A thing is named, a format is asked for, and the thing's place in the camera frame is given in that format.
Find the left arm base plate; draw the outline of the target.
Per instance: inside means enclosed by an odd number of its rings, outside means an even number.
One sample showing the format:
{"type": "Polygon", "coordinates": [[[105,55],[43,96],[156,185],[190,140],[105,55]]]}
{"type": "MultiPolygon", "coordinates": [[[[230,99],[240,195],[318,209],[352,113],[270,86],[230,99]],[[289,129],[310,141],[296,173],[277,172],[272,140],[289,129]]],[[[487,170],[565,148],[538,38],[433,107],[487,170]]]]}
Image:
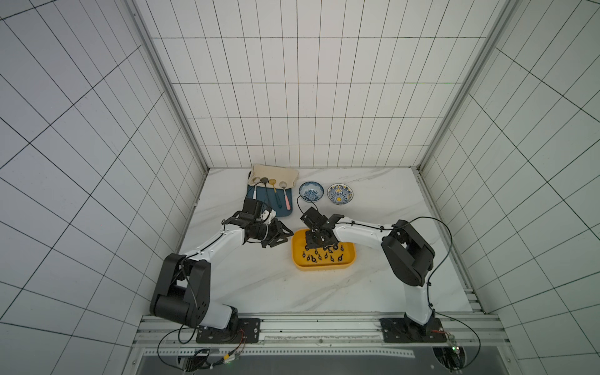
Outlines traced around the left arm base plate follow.
{"type": "Polygon", "coordinates": [[[261,323],[262,320],[259,318],[236,318],[224,329],[201,327],[196,342],[214,345],[255,344],[259,341],[261,323]]]}

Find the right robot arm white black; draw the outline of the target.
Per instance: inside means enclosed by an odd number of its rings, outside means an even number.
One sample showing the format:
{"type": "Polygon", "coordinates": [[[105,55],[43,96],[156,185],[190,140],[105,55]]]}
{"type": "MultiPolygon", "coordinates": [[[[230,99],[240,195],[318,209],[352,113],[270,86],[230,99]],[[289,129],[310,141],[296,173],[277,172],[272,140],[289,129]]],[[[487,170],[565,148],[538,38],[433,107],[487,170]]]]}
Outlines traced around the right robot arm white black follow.
{"type": "Polygon", "coordinates": [[[409,221],[398,220],[386,227],[351,220],[340,214],[326,217],[313,207],[301,216],[301,221],[308,228],[308,248],[353,243],[381,250],[392,273],[404,284],[405,320],[421,328],[434,320],[426,281],[433,270],[435,251],[409,221]]]}

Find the yellow plastic storage tray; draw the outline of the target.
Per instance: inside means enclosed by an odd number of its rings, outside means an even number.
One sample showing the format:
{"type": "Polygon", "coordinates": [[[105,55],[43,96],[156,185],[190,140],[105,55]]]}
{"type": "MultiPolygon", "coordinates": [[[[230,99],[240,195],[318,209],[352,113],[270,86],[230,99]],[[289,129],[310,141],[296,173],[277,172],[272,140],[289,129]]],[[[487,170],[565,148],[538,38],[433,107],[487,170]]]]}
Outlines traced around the yellow plastic storage tray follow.
{"type": "Polygon", "coordinates": [[[338,270],[350,267],[356,261],[353,243],[339,243],[327,248],[308,248],[307,229],[292,236],[292,260],[299,270],[338,270]]]}

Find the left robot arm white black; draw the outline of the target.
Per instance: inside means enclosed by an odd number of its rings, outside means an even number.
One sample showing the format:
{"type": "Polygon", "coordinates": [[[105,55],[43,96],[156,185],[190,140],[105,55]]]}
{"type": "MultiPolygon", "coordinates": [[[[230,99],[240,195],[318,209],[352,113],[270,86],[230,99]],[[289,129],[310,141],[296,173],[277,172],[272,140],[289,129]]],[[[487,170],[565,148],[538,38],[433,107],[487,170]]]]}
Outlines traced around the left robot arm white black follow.
{"type": "Polygon", "coordinates": [[[223,220],[220,230],[207,242],[164,259],[149,313],[188,328],[234,331],[238,326],[237,309],[211,298],[213,265],[246,243],[273,248],[293,235],[265,202],[245,199],[242,209],[223,220]]]}

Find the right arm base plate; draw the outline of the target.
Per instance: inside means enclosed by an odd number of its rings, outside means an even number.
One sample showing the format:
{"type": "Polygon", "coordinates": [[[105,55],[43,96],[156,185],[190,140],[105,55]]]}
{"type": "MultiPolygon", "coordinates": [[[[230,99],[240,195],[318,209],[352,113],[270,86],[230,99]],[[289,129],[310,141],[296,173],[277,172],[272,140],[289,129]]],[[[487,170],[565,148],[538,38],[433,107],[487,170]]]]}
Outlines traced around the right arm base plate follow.
{"type": "Polygon", "coordinates": [[[385,343],[442,344],[448,341],[442,322],[438,318],[434,318],[425,326],[405,318],[381,318],[380,324],[385,343]]]}

